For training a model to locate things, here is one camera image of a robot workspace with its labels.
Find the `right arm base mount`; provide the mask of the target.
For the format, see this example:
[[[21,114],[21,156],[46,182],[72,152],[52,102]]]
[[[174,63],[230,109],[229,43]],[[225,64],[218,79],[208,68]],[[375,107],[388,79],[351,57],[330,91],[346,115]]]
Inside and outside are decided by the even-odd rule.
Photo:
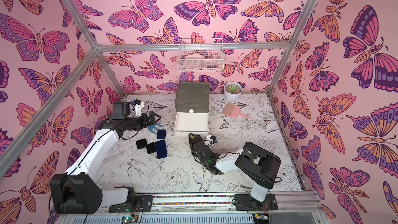
[[[231,201],[237,211],[276,211],[278,205],[274,194],[268,193],[264,201],[255,200],[250,194],[235,194]]]

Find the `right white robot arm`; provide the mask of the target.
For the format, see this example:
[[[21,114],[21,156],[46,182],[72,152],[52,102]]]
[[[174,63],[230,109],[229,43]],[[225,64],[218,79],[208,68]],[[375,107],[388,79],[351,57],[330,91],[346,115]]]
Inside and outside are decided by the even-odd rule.
[[[273,188],[282,163],[281,159],[264,148],[246,142],[243,148],[225,154],[214,153],[201,136],[188,135],[191,154],[213,175],[240,170],[254,182],[249,199],[262,203]]]

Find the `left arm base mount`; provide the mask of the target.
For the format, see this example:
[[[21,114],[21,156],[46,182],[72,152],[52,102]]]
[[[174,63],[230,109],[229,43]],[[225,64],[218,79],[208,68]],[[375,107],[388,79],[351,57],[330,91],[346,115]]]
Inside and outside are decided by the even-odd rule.
[[[146,213],[152,208],[153,195],[135,195],[132,200],[125,203],[112,205],[109,207],[109,213]]]

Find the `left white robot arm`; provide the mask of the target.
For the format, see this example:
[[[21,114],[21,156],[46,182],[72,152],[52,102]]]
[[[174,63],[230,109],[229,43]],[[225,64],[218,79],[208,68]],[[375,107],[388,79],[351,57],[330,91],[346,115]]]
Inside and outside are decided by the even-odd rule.
[[[161,120],[152,111],[142,113],[144,105],[143,102],[115,103],[113,113],[101,122],[83,154],[63,174],[52,177],[49,204],[57,214],[92,215],[101,208],[122,205],[138,209],[134,188],[101,189],[94,180],[106,155],[125,131],[140,131]]]

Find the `black brooch box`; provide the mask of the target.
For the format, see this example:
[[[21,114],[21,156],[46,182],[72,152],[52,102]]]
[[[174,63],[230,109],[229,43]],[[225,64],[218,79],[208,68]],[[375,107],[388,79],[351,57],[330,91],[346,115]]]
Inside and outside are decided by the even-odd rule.
[[[147,140],[146,139],[140,139],[136,141],[136,147],[138,150],[146,148],[147,147]]]
[[[154,142],[149,143],[146,146],[146,151],[147,151],[147,154],[149,154],[149,155],[155,153],[157,151],[155,143]]]

